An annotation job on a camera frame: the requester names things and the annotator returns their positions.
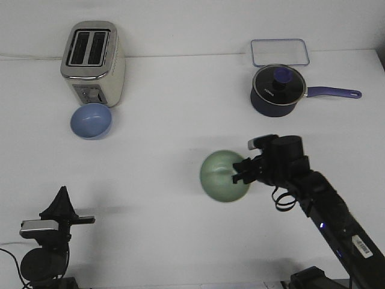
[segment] saucepan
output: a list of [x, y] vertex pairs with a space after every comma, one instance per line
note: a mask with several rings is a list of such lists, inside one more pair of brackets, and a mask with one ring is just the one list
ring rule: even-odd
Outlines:
[[358, 90], [334, 87], [306, 87], [302, 75], [294, 68], [284, 64], [269, 64], [260, 68], [253, 78], [251, 104], [269, 117], [282, 117], [289, 114], [303, 97], [333, 95], [344, 98], [361, 98]]

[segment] green bowl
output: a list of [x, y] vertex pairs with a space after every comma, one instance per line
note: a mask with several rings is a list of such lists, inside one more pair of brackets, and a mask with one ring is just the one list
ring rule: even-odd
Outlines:
[[250, 184], [233, 184], [232, 176], [236, 174], [233, 163], [239, 163], [243, 159], [232, 151], [210, 154], [200, 168], [200, 183], [206, 194], [220, 202], [233, 202], [242, 198]]

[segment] purple handle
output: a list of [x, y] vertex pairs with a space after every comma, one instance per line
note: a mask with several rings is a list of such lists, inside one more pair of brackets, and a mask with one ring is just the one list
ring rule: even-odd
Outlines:
[[312, 98], [317, 95], [333, 95], [341, 96], [343, 98], [361, 98], [362, 93], [358, 90], [351, 89], [336, 89], [327, 86], [313, 86], [307, 88], [307, 97]]

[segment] barcode label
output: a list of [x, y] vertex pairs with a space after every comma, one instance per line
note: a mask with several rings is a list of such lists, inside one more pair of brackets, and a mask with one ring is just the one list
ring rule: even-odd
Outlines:
[[361, 240], [360, 236], [358, 235], [352, 236], [351, 241], [353, 242], [355, 247], [358, 249], [358, 251], [360, 251], [360, 253], [364, 258], [369, 258], [373, 256], [372, 251], [369, 250], [367, 245]]

